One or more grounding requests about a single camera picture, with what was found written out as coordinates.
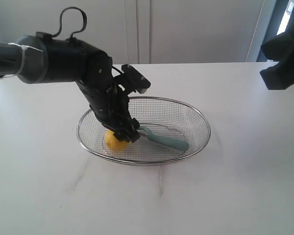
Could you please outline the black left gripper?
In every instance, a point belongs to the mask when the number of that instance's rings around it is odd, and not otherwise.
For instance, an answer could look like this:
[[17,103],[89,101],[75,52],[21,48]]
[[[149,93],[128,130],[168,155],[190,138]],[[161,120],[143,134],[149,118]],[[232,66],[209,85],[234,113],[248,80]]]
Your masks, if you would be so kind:
[[[76,84],[104,126],[111,130],[126,129],[132,143],[140,138],[140,124],[130,116],[129,98],[112,75],[110,56],[103,51],[90,54],[86,60],[86,71]],[[118,141],[127,141],[124,131],[114,132],[114,137]]]

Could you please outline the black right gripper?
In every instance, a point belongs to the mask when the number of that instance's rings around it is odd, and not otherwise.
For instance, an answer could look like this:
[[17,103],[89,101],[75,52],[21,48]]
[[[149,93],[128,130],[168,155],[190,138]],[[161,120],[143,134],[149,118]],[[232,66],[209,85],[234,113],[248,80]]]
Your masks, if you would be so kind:
[[262,44],[261,50],[267,59],[277,62],[260,71],[268,90],[285,90],[294,85],[294,24]]

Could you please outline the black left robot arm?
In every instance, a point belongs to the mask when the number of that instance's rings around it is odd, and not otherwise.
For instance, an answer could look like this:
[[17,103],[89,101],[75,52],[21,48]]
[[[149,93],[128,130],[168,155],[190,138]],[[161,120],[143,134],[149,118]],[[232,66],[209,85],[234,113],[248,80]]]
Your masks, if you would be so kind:
[[135,142],[139,123],[129,112],[129,94],[140,92],[141,75],[124,64],[112,75],[112,58],[78,39],[55,40],[24,36],[0,43],[0,76],[15,75],[27,84],[74,82],[97,120],[120,141]]

